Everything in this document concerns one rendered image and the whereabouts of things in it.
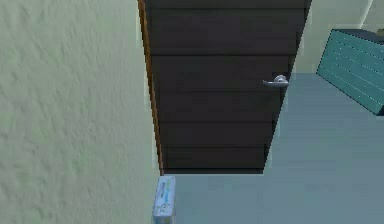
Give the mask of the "dark brown room door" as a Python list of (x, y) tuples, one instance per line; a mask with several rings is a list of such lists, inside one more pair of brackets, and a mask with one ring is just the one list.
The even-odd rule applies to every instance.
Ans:
[(312, 0), (140, 0), (166, 174), (260, 174)]

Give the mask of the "teal chest of drawers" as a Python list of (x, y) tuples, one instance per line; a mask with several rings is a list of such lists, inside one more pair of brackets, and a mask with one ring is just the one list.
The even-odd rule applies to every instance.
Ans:
[(316, 74), (376, 116), (384, 116), (384, 36), (332, 29)]

